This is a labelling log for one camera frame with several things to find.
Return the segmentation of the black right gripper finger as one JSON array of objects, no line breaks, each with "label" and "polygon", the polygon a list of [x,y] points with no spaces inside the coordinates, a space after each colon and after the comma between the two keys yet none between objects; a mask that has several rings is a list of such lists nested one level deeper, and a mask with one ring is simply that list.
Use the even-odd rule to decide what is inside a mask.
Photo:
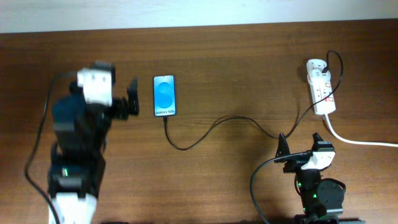
[{"label": "black right gripper finger", "polygon": [[318,151],[323,147],[323,139],[318,133],[314,133],[313,135],[313,146],[312,151]]},{"label": "black right gripper finger", "polygon": [[275,163],[283,163],[286,161],[286,159],[283,159],[282,157],[289,156],[290,155],[290,149],[289,145],[287,143],[286,137],[284,133],[279,134],[279,139],[278,139],[278,146],[275,154]]}]

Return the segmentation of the blue Galaxy smartphone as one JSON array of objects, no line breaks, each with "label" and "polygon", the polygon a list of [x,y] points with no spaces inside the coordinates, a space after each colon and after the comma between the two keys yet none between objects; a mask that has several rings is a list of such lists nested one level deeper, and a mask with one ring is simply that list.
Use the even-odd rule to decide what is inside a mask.
[{"label": "blue Galaxy smartphone", "polygon": [[175,77],[173,75],[155,76],[153,86],[154,115],[156,117],[176,115]]}]

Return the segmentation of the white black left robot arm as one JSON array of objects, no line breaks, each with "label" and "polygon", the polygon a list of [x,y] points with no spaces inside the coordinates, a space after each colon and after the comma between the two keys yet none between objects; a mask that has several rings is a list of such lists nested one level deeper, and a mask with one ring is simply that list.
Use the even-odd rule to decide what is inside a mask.
[{"label": "white black left robot arm", "polygon": [[71,74],[69,94],[52,107],[57,140],[48,173],[49,223],[91,223],[106,161],[107,133],[113,120],[139,114],[138,79],[127,97],[115,98],[116,68],[96,61]]}]

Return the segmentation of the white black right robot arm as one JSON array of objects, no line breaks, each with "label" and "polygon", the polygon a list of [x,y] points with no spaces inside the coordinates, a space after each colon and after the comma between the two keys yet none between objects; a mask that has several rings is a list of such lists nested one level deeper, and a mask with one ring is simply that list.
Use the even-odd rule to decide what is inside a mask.
[{"label": "white black right robot arm", "polygon": [[338,223],[343,213],[346,186],[336,179],[324,179],[321,171],[330,167],[336,155],[330,141],[313,134],[310,150],[292,154],[286,137],[279,134],[275,154],[277,163],[283,163],[283,172],[295,174],[295,188],[300,195],[303,214],[294,217],[295,223]]}]

